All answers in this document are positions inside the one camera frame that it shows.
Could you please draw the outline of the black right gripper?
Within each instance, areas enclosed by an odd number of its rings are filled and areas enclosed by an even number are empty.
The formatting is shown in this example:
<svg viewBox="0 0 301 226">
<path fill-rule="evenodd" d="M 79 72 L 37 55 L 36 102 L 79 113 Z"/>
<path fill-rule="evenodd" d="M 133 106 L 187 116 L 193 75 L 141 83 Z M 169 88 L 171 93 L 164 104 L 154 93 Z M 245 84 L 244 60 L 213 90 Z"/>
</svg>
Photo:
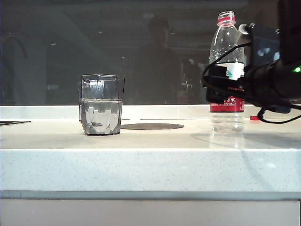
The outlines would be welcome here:
<svg viewBox="0 0 301 226">
<path fill-rule="evenodd" d="M 254 23 L 241 24 L 236 44 L 245 44 L 248 48 L 244 68 L 246 101 L 254 106 L 279 105 L 270 75 L 276 60 L 280 58 L 276 30 Z"/>
</svg>

